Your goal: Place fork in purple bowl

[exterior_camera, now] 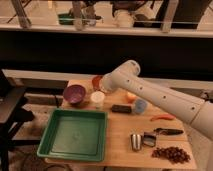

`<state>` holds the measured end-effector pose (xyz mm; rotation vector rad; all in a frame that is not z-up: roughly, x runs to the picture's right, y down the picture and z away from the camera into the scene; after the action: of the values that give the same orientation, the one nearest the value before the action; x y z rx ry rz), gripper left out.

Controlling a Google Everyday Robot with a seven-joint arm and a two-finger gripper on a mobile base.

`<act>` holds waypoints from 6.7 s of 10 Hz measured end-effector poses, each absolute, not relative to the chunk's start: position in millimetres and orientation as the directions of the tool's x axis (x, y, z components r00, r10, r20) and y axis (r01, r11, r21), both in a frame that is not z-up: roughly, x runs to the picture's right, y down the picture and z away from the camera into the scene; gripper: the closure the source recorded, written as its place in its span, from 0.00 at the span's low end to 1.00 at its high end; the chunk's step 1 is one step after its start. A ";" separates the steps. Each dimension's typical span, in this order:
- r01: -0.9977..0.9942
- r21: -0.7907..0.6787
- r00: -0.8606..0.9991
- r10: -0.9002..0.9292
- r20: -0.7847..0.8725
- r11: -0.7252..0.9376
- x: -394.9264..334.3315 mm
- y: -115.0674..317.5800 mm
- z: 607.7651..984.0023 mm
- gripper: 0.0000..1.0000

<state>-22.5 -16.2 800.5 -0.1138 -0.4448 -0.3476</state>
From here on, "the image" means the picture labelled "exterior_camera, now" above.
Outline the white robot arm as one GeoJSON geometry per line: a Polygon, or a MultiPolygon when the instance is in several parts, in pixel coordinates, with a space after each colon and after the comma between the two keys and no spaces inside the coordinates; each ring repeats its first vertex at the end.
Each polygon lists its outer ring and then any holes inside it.
{"type": "Polygon", "coordinates": [[[175,115],[213,140],[213,103],[139,78],[140,66],[128,60],[103,76],[100,86],[105,92],[125,89],[162,110],[175,115]]]}

